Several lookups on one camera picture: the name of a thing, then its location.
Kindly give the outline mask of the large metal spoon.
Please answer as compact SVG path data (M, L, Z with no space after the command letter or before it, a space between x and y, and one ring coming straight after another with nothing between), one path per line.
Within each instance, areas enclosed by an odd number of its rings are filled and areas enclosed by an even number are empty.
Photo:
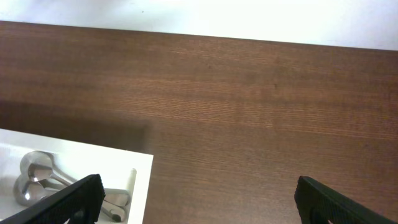
M56 174L52 158L40 151L32 151L25 154L20 163L20 171L22 174L27 174L28 178L34 182L40 182L45 179L54 179L65 186L72 183ZM117 205L119 207L126 207L131 202L130 193L123 189L105 189L104 200Z
M64 188L65 186L51 183L48 180L33 182L20 175L14 183L13 195L18 204L30 207ZM121 189L105 189L104 191L105 198L101 212L114 222L123 222L127 217L126 207L131 202L129 192Z

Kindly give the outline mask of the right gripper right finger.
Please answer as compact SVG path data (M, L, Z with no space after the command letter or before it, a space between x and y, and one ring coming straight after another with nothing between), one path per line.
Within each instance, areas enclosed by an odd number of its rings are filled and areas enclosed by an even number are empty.
M302 224L397 224L309 176L300 176L294 194Z

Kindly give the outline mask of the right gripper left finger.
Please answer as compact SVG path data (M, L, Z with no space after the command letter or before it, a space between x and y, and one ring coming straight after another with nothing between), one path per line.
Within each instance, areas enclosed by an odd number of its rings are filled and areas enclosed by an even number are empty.
M1 224L94 224L105 197L101 176L90 174Z

